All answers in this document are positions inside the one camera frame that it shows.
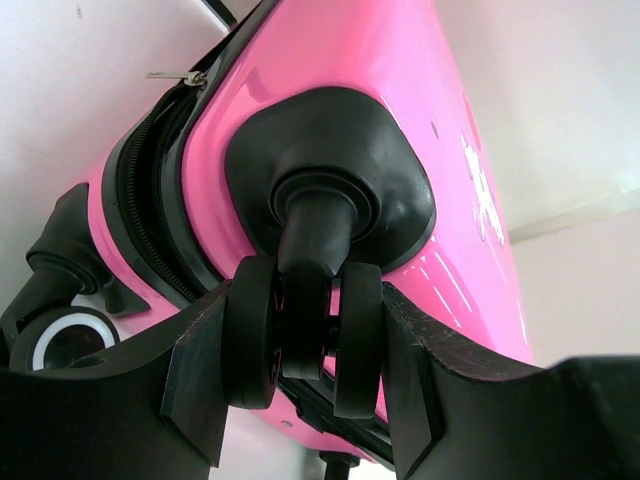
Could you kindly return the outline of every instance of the glossy pink surface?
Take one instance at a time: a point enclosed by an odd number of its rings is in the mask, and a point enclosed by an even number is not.
[[[108,153],[99,158],[93,167],[77,183],[89,184],[89,229],[98,253],[111,272],[127,287],[133,290],[151,307],[146,312],[132,315],[121,321],[123,327],[131,334],[145,330],[167,317],[178,309],[158,292],[147,285],[131,269],[116,247],[104,217],[102,207],[102,173]]]
[[[386,280],[476,342],[531,362],[495,184],[439,20],[426,0],[281,1],[200,118],[185,151],[189,217],[216,268],[232,277],[240,260],[254,254],[225,181],[230,138],[257,111],[322,86],[353,88],[385,105],[433,186],[433,235]],[[278,395],[261,415],[307,447],[324,442],[326,435],[298,434],[302,422],[291,417],[291,408]],[[382,395],[378,411],[384,412]],[[293,427],[283,428],[282,421]],[[335,437],[330,443],[336,450],[351,448]]]

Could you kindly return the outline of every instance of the white sticker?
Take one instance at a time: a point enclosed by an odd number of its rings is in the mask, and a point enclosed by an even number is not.
[[[467,159],[469,165],[469,171],[471,172],[471,178],[473,180],[473,186],[478,196],[478,210],[474,211],[474,217],[478,225],[478,232],[482,241],[486,238],[487,221],[493,227],[498,237],[500,245],[504,245],[504,231],[502,230],[502,224],[498,217],[498,211],[493,203],[493,196],[489,190],[489,184],[487,183],[487,176],[484,170],[480,166],[480,158],[478,153],[469,145],[464,139],[464,135],[460,136],[462,140],[462,147],[464,148],[464,156]]]

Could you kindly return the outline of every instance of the zipper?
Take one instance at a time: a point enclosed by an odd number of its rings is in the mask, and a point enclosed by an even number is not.
[[[149,72],[147,78],[168,78],[172,80],[182,80],[188,87],[201,87],[207,83],[207,76],[199,71],[184,73]]]
[[[118,159],[116,185],[123,220],[140,255],[193,303],[205,290],[175,251],[160,192],[164,153],[184,127],[197,99],[198,90],[187,85],[186,78],[183,80],[160,98],[125,142]]]

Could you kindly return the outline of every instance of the caster wheel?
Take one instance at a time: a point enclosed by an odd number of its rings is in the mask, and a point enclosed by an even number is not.
[[[346,263],[340,290],[334,415],[371,418],[382,370],[382,278],[380,268]]]
[[[119,341],[117,330],[99,311],[86,307],[54,308],[20,332],[11,350],[9,368],[18,372],[66,368]]]
[[[264,409],[278,382],[274,341],[276,259],[245,257],[231,283],[222,326],[222,371],[229,405]]]

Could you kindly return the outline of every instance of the zipper pull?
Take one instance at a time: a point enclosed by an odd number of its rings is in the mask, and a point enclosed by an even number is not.
[[[166,72],[149,72],[147,78],[171,78],[182,80],[189,87],[199,87],[204,85],[207,77],[202,72],[184,72],[184,73],[166,73]]]

